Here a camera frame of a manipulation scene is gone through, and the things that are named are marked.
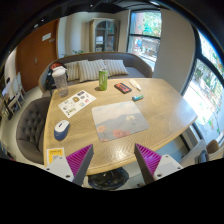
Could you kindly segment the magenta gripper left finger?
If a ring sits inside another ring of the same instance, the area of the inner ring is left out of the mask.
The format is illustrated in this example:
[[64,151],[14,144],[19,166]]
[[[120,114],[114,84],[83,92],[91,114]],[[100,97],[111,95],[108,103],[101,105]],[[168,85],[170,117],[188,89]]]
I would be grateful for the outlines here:
[[56,155],[45,170],[81,186],[93,154],[93,145],[88,145],[67,157]]

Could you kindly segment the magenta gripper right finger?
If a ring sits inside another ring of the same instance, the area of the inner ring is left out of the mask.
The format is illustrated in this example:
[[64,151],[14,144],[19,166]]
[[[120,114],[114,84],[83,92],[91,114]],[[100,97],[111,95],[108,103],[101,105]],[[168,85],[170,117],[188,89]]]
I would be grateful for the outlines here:
[[182,166],[170,155],[159,155],[140,144],[135,144],[134,154],[145,184],[150,184],[182,169]]

